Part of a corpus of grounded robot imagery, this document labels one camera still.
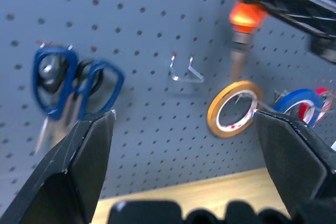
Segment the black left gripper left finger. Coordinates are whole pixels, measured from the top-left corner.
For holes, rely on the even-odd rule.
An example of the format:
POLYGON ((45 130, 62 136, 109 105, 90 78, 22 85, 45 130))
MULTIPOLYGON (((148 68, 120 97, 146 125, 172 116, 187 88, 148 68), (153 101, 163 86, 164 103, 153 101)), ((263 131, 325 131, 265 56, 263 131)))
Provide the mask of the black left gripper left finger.
POLYGON ((115 111, 89 114, 40 161, 0 224, 90 224, 106 177, 115 111))

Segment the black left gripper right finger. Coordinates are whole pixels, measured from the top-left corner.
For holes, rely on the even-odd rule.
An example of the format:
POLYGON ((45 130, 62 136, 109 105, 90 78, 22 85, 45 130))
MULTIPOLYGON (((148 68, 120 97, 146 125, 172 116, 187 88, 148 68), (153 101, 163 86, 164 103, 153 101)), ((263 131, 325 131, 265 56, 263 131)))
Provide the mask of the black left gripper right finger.
POLYGON ((253 112, 265 164, 293 219, 336 219, 336 151, 301 120, 253 112))

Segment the orange handled screwdriver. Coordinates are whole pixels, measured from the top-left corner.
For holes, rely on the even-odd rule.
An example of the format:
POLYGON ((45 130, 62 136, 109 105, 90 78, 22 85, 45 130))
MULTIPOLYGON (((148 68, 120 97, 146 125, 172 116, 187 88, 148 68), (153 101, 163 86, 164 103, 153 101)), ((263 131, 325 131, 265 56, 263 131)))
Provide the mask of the orange handled screwdriver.
POLYGON ((267 12, 259 4, 237 1, 229 19, 233 29, 230 58, 230 77, 237 81, 242 75, 254 33, 267 17, 267 12))

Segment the red and white tape roll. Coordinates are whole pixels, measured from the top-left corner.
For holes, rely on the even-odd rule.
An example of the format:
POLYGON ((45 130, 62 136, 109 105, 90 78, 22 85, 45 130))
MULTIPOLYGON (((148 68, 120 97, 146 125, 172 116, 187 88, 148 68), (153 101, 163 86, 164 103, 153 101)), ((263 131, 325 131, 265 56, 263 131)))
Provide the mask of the red and white tape roll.
MULTIPOLYGON (((332 96, 332 90, 326 88, 316 89, 316 93, 323 99, 322 111, 319 113, 319 116, 315 121, 315 123, 319 123, 325 118, 325 116, 327 115, 327 111, 331 110, 334 103, 334 97, 332 96)), ((312 116, 312 106, 308 103, 301 104, 298 111, 298 118, 303 120, 305 123, 309 123, 312 119, 312 116)))

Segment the blue tape roll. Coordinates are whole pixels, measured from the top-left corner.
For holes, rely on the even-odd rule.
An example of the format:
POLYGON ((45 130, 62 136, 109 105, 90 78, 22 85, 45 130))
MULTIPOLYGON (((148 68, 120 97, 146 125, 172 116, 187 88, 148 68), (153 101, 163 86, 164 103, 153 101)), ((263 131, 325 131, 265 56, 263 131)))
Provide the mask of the blue tape roll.
POLYGON ((312 108, 314 108, 311 113, 311 119, 307 123, 310 127, 313 127, 320 112, 317 109, 321 109, 323 106, 323 99, 314 90, 311 89, 299 89, 290 92, 288 95, 284 96, 275 106, 274 110, 279 113, 287 113, 294 106, 307 103, 312 108))

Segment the silver metal pegboard hook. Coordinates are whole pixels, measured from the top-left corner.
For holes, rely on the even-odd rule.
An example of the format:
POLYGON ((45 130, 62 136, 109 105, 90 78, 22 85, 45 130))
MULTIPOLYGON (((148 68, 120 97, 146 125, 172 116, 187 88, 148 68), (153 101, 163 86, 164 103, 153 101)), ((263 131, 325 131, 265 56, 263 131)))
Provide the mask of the silver metal pegboard hook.
POLYGON ((62 82, 62 62, 58 56, 45 57, 38 67, 37 85, 46 92, 56 93, 62 82))
POLYGON ((175 74, 174 63, 177 57, 176 52, 172 52, 171 62, 170 62, 170 75, 171 79, 176 82, 187 82, 187 83, 203 83, 205 81, 203 75, 193 68, 192 63, 194 55, 190 54, 187 67, 187 76, 178 76, 175 74))
POLYGON ((275 90, 274 91, 274 103, 279 102, 283 97, 287 96, 289 92, 287 90, 275 90))

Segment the yellow tape roll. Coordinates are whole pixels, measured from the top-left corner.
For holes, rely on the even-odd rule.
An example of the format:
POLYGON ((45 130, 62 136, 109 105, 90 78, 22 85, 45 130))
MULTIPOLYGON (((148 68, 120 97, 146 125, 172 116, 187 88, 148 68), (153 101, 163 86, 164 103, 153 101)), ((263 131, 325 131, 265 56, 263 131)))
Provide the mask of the yellow tape roll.
POLYGON ((214 98, 208 108, 207 125, 210 131, 220 138, 229 138, 241 133, 252 124, 253 110, 260 108, 258 103, 262 98, 263 93, 260 87, 251 81, 242 80, 228 85, 214 98), (251 97, 250 108, 238 122, 221 125, 219 122, 221 110, 229 100, 241 94, 246 94, 251 97))

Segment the grey pegboard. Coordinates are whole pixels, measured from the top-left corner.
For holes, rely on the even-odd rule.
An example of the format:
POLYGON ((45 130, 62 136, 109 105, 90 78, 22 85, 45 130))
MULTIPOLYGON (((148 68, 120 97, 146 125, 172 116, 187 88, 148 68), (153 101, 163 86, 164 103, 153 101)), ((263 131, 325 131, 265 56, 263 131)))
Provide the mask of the grey pegboard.
POLYGON ((41 42, 104 59, 125 82, 114 104, 100 198, 264 167, 254 125, 221 139, 208 128, 212 100, 231 83, 229 13, 235 0, 0 0, 0 216, 36 168, 45 115, 31 78, 41 42), (171 79, 192 66, 203 83, 171 79))

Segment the black handled scissors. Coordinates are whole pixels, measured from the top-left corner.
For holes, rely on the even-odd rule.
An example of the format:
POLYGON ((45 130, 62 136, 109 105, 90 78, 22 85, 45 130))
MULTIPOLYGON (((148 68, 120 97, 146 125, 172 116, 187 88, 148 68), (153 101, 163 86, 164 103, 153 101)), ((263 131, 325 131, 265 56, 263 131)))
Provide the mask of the black handled scissors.
MULTIPOLYGON (((82 84, 88 78, 89 74, 85 72, 85 68, 90 67, 92 63, 93 60, 82 60, 79 62, 75 77, 77 85, 82 84)), ((98 91, 98 89, 101 87, 103 83, 103 80, 104 80, 103 70, 99 70, 93 80, 93 86, 90 88, 90 95, 93 95, 98 91)))

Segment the blue handled scissors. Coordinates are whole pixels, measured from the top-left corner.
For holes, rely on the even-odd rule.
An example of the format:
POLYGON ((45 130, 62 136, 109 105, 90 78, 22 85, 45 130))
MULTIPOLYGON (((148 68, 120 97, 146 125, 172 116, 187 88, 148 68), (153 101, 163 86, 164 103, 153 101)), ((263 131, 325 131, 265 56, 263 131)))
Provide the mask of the blue handled scissors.
POLYGON ((106 60, 86 60, 93 60, 92 65, 85 68, 89 76, 82 84, 77 85, 75 77, 80 60, 72 47, 43 44, 35 52, 32 74, 33 95, 37 105, 46 116, 35 146, 36 153, 44 147, 46 141, 50 141, 49 148, 53 148, 69 133, 77 121, 88 115, 89 98, 92 96, 90 88, 99 70, 103 70, 103 74, 111 72, 117 76, 117 83, 99 112, 108 111, 116 102, 125 80, 123 71, 106 60), (45 57, 51 55, 60 57, 62 62, 62 82, 56 93, 52 94, 37 85, 38 67, 45 57))

